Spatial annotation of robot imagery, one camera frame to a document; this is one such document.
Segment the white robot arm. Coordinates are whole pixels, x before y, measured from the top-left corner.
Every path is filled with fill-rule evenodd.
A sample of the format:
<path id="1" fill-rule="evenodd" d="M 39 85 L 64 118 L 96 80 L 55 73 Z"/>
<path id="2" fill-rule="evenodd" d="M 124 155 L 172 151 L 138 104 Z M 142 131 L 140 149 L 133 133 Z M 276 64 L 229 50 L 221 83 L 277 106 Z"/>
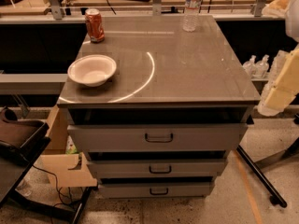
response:
<path id="1" fill-rule="evenodd" d="M 286 35 L 299 42 L 299 0 L 275 0 L 263 9 L 264 15 L 274 15 L 285 19 Z M 266 116 L 282 112 L 299 93 L 299 48 L 288 53 L 281 63 L 272 63 L 267 94 L 262 108 Z"/>

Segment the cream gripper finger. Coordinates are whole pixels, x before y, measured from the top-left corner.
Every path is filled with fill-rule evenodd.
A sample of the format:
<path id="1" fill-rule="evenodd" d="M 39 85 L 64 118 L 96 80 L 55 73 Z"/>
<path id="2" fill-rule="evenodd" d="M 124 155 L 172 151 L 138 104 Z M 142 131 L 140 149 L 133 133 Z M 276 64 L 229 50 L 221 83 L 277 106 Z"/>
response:
<path id="1" fill-rule="evenodd" d="M 265 99 L 265 106 L 283 111 L 299 93 L 299 49 L 287 55 L 286 61 Z"/>

